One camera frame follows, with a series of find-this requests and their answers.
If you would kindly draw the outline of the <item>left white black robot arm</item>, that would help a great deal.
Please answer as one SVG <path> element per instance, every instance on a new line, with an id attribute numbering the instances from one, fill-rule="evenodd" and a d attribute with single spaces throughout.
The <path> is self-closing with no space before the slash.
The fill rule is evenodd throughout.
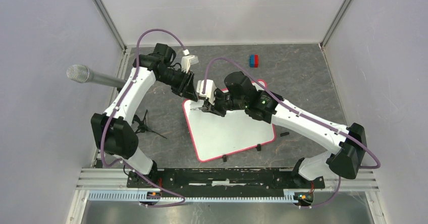
<path id="1" fill-rule="evenodd" d="M 152 53 L 138 55 L 116 99 L 104 113 L 91 118 L 96 147 L 139 172 L 139 181 L 149 188 L 158 183 L 155 162 L 139 149 L 139 140 L 131 125 L 141 101 L 156 81 L 169 85 L 177 96 L 198 100 L 190 67 L 199 60 L 186 49 L 183 54 L 178 69 L 172 66 L 176 52 L 166 44 L 158 43 Z"/>

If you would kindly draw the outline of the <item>white whiteboard marker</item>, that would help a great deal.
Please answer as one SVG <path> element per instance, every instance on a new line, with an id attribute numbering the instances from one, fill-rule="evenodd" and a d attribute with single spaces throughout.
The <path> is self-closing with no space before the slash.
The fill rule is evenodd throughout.
<path id="1" fill-rule="evenodd" d="M 191 108 L 190 110 L 199 110 L 199 111 L 202 111 L 203 108 L 202 107 L 196 107 L 196 108 Z"/>

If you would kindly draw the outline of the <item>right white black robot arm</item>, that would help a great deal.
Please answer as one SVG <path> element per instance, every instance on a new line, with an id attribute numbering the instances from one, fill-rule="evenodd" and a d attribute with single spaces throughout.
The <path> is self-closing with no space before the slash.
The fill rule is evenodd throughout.
<path id="1" fill-rule="evenodd" d="M 229 111 L 241 110 L 253 120 L 284 127 L 326 149 L 298 161 L 291 175 L 296 187 L 304 188 L 317 177 L 330 173 L 349 180 L 357 177 L 366 146 L 363 126 L 354 123 L 347 127 L 310 114 L 268 92 L 241 71 L 230 73 L 224 83 L 227 92 L 218 89 L 212 80 L 198 81 L 196 92 L 204 101 L 203 112 L 224 117 Z"/>

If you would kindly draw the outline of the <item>pink framed whiteboard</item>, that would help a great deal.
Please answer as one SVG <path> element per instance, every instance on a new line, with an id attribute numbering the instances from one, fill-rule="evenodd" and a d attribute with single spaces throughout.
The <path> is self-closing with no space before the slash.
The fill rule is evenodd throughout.
<path id="1" fill-rule="evenodd" d="M 196 157 L 200 162 L 252 149 L 257 144 L 265 145 L 276 139 L 273 124 L 256 121 L 243 110 L 229 111 L 224 117 L 190 110 L 202 104 L 202 100 L 185 100 L 182 104 Z"/>

